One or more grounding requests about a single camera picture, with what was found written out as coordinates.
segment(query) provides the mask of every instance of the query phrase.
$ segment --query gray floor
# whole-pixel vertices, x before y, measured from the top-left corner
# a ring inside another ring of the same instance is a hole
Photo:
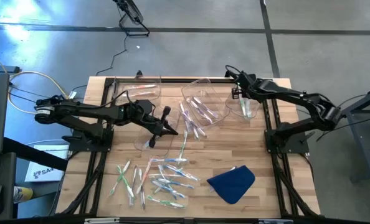
[[[135,0],[150,27],[263,29],[258,0]],[[370,0],[266,0],[272,29],[370,30]],[[119,15],[108,0],[2,1],[0,23],[117,27]],[[0,60],[52,76],[66,92],[87,83],[123,50],[121,32],[31,31],[16,26],[0,29]],[[294,89],[320,92],[334,103],[370,90],[370,35],[273,35],[281,77]],[[102,75],[208,76],[224,75],[231,64],[261,77],[273,77],[265,34],[155,32],[149,38],[128,38],[128,51],[114,69]],[[48,80],[23,75],[22,89],[57,94]],[[36,100],[34,96],[24,95]],[[14,99],[30,110],[32,104]],[[23,143],[58,139],[69,130],[44,126],[33,116],[8,106],[5,135]],[[309,140],[315,186],[322,214],[332,218],[370,221],[370,180],[352,184],[349,176],[365,168],[348,128],[315,142]],[[18,162],[23,180],[27,162]],[[20,217],[46,215],[52,197],[22,203]]]

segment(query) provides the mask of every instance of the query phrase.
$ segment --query blue towel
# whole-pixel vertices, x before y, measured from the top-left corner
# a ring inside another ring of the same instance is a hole
[[[207,180],[217,194],[229,204],[235,204],[239,201],[254,181],[254,174],[246,166],[241,166]]]

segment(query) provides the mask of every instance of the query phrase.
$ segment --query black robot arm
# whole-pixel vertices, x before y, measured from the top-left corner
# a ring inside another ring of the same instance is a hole
[[[102,119],[108,124],[117,126],[135,123],[153,134],[153,138],[149,142],[151,147],[154,146],[156,136],[165,134],[178,135],[166,120],[166,116],[171,111],[171,108],[166,106],[163,111],[163,117],[161,119],[155,118],[151,115],[154,105],[149,100],[136,100],[120,106],[105,107],[87,105],[66,100],[61,96],[53,96],[52,98],[37,100],[36,104],[37,114],[35,119],[37,122],[41,124],[59,123],[72,128],[83,133],[94,144],[102,143],[106,137],[103,125],[87,123],[77,118],[78,116]]]
[[[278,99],[303,106],[308,110],[311,118],[292,124],[282,123],[281,126],[274,130],[272,140],[279,146],[284,146],[289,137],[297,133],[303,133],[312,129],[333,130],[341,119],[340,108],[322,94],[284,88],[278,86],[272,80],[257,78],[255,74],[240,72],[229,65],[226,66],[226,69],[225,76],[232,77],[234,83],[240,87],[232,89],[232,97],[234,99],[239,98],[239,95],[257,100],[259,103],[269,99]]]

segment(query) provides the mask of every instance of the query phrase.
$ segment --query wooden table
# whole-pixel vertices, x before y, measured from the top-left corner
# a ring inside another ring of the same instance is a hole
[[[105,79],[106,77],[90,77],[84,103],[100,105]],[[281,86],[290,88],[290,81],[287,78],[276,78],[274,81]],[[181,87],[184,85],[187,84],[163,83],[161,86],[161,104],[179,108],[178,102],[183,99]],[[221,100],[225,101],[232,85],[213,85]],[[278,100],[278,106],[282,122],[293,123],[298,121],[295,105]],[[135,164],[145,171],[151,154],[164,154],[167,151],[167,149],[153,149],[153,152],[136,150],[133,142],[139,135],[140,129],[139,126],[134,124],[115,127],[113,146],[111,152],[108,153],[103,176],[97,214],[99,217],[280,217],[272,161],[270,155],[266,152],[264,143],[265,119],[262,106],[256,117],[248,123],[240,123],[230,115],[220,125],[206,130],[208,138],[197,141],[193,136],[188,137],[184,157],[188,158],[190,162],[184,166],[184,170],[198,176],[201,181],[189,182],[196,187],[195,190],[176,187],[178,191],[188,196],[188,198],[178,200],[178,203],[187,205],[187,209],[183,210],[164,207],[146,200],[146,210],[144,211],[141,209],[139,197],[135,199],[135,206],[130,208],[123,183],[119,184],[114,195],[108,196],[118,177],[116,171],[118,164],[123,166],[128,159],[132,160],[126,173],[126,178],[131,182]],[[174,137],[168,157],[178,157],[179,148],[184,139],[184,129],[183,119],[180,118],[177,128],[179,135]],[[320,213],[309,165],[298,154],[289,154],[288,156],[295,188],[311,209]],[[83,187],[89,157],[89,152],[80,152],[69,161],[57,212],[67,208]],[[255,174],[256,179],[251,188],[236,204],[229,205],[215,192],[210,192],[210,186],[206,179],[223,173],[233,166],[242,165],[246,165]],[[155,174],[157,172],[157,164],[154,164],[149,173]],[[146,180],[144,188],[146,196],[152,195],[154,187],[149,179]],[[87,211],[89,211],[92,204],[93,192],[94,188],[92,187],[88,197]],[[288,211],[290,211],[288,193],[284,190],[283,194]],[[173,201],[172,196],[165,192],[159,192],[154,197]]]

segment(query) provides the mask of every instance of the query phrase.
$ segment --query transparent bowl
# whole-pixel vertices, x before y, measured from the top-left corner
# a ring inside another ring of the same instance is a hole
[[[156,107],[154,110],[153,116],[157,118],[161,118],[163,114],[163,109],[162,107]],[[175,108],[171,108],[170,114],[167,115],[166,120],[168,121],[169,125],[176,130],[179,122],[179,110]],[[171,143],[174,139],[174,135],[164,135],[161,136],[160,138],[156,139],[156,144],[154,145],[153,148],[149,147],[149,140],[152,138],[153,134],[150,133],[147,129],[142,128],[141,131],[139,132],[138,138],[134,142],[134,147],[138,150],[141,151],[153,151],[156,149],[156,151],[161,151],[163,150],[169,150],[171,147]]]
[[[153,104],[160,105],[161,77],[137,78],[121,81],[117,93],[128,91],[128,98],[131,101],[150,100]],[[128,102],[127,94],[124,93],[118,98],[119,104]]]
[[[225,105],[230,109],[230,112],[235,115],[234,117],[238,118],[238,120],[250,121],[257,115],[261,104],[256,100],[241,97],[242,96],[239,95],[239,99],[233,99],[232,94],[230,94],[225,101]]]
[[[229,114],[228,108],[221,101],[208,78],[202,78],[184,86],[182,93],[184,102],[192,111],[193,117],[203,127],[215,125]]]

